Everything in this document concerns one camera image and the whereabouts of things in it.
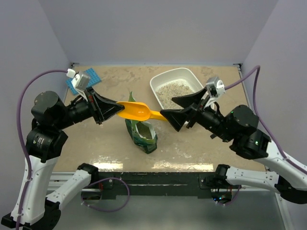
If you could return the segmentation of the yellow plastic scoop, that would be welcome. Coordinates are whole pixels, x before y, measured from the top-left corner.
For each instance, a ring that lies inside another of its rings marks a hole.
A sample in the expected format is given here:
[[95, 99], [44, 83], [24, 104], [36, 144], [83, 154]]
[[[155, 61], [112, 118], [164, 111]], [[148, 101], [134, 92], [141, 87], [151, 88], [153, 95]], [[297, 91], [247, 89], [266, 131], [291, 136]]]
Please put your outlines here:
[[145, 103], [117, 102], [117, 104], [124, 106], [124, 109], [117, 113], [119, 117], [141, 122], [149, 119], [166, 121], [166, 118], [160, 112], [151, 110]]

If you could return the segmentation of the green litter bag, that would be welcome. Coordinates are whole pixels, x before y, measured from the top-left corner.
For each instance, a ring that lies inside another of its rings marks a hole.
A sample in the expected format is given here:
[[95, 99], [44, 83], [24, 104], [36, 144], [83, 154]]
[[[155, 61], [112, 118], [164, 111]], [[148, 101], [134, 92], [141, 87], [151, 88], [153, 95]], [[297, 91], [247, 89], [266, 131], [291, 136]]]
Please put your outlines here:
[[125, 124], [133, 143], [144, 153], [157, 149], [158, 136], [150, 122], [125, 119]]

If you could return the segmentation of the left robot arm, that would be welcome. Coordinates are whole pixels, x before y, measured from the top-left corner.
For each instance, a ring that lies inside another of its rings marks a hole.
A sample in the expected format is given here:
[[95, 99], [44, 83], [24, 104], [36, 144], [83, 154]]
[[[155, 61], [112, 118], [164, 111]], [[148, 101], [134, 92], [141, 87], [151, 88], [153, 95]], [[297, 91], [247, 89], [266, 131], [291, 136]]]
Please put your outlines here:
[[85, 187], [99, 184], [98, 168], [83, 163], [73, 176], [51, 194], [49, 181], [62, 148], [68, 139], [64, 129], [88, 118], [97, 124], [108, 120], [124, 106], [102, 97], [93, 88], [65, 105], [53, 91], [39, 94], [31, 110], [32, 129], [27, 135], [26, 166], [22, 188], [13, 211], [3, 216], [2, 225], [10, 229], [51, 230], [64, 207]]

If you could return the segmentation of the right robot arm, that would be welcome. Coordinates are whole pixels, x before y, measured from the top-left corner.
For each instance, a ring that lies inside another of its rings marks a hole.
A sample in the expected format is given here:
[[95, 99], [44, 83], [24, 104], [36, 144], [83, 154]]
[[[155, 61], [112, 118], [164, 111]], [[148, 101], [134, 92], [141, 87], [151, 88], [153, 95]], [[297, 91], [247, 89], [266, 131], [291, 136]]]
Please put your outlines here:
[[289, 202], [306, 204], [306, 166], [278, 150], [273, 139], [258, 129], [259, 117], [248, 106], [239, 105], [223, 116], [218, 103], [216, 109], [206, 105], [209, 97], [203, 99], [205, 93], [206, 89], [202, 89], [173, 97], [172, 101], [182, 108], [162, 109], [160, 113], [176, 131], [199, 124], [211, 132], [211, 138], [230, 142], [229, 148], [236, 155], [261, 163], [269, 170], [258, 172], [219, 164], [213, 175], [204, 178], [204, 186], [219, 189], [249, 185], [271, 190]]

